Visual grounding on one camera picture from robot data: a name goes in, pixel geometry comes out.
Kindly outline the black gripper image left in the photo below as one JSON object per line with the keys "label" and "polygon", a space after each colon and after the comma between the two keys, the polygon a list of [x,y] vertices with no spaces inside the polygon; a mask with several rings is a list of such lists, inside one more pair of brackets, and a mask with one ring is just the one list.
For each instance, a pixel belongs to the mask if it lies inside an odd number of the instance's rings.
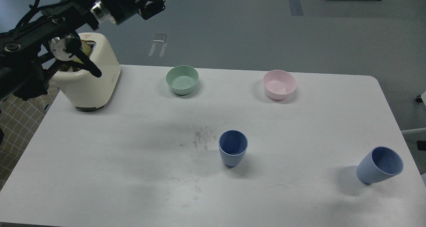
{"label": "black gripper image left", "polygon": [[165,9],[165,0],[98,0],[98,22],[119,25],[135,14],[148,20]]}

